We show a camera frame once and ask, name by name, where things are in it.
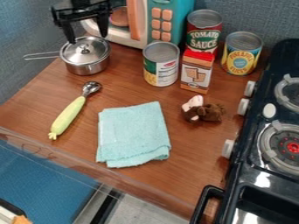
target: towel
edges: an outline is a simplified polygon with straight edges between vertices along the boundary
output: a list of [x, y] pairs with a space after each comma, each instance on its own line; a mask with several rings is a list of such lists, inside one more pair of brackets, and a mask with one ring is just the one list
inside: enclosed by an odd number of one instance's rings
[[170, 155], [170, 139], [157, 101], [99, 113], [96, 161], [108, 167], [136, 166]]

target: black stovetop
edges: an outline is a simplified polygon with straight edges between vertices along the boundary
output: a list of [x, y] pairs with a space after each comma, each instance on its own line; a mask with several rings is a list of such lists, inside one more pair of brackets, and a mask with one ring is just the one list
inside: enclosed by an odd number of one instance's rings
[[[200, 223], [211, 197], [221, 200], [215, 223], [299, 223], [298, 102], [299, 39], [287, 39], [274, 47], [255, 85], [225, 191], [207, 186], [191, 223]], [[271, 118], [263, 115], [268, 104], [276, 110]]]

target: wooden countertop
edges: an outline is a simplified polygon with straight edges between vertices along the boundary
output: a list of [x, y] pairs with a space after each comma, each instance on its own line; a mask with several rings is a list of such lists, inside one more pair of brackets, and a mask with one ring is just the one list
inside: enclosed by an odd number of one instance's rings
[[[64, 62], [56, 59], [1, 107], [0, 126], [94, 163], [100, 111], [159, 101], [172, 144], [170, 158], [112, 171], [162, 191], [172, 200], [166, 196], [155, 197], [153, 193], [155, 203], [190, 218], [204, 186], [224, 185], [228, 161], [221, 157], [221, 148], [225, 140], [234, 139], [241, 128], [243, 118], [236, 115], [238, 104], [247, 81], [258, 79], [263, 62], [260, 61], [254, 73], [237, 77], [226, 74], [218, 59], [205, 102], [224, 104], [227, 113], [222, 123], [190, 124], [183, 119], [180, 108], [196, 93], [181, 89], [179, 81], [169, 87], [152, 87], [143, 79], [142, 51], [117, 44], [111, 46], [108, 69], [93, 76], [68, 73]], [[98, 81], [103, 89], [88, 98], [79, 117], [57, 141], [49, 140], [52, 122], [80, 95], [86, 81]], [[128, 186], [123, 188], [130, 192]], [[143, 188], [134, 194], [143, 195]]]

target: stove knob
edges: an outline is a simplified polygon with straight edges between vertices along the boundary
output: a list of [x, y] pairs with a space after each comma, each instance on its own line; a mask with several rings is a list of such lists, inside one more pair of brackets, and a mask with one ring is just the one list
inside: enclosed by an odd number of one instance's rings
[[262, 114], [268, 119], [274, 117], [276, 114], [276, 106], [273, 103], [266, 104], [262, 110]]
[[249, 105], [249, 100], [242, 98], [240, 100], [239, 107], [238, 107], [238, 115], [244, 116], [246, 114], [248, 105]]
[[222, 157], [230, 158], [233, 152], [234, 141], [227, 139], [222, 148]]
[[251, 97], [254, 93], [254, 87], [255, 81], [249, 80], [244, 91], [244, 96]]

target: silver pot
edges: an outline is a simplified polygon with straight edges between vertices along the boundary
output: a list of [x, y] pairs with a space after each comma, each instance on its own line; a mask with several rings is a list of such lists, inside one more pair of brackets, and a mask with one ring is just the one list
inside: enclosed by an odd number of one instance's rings
[[80, 37], [76, 39], [74, 45], [64, 44], [59, 56], [42, 56], [58, 52], [42, 52], [26, 54], [25, 60], [40, 60], [58, 58], [60, 56], [66, 63], [69, 72], [78, 75], [97, 74], [106, 69], [109, 62], [110, 45], [100, 37]]

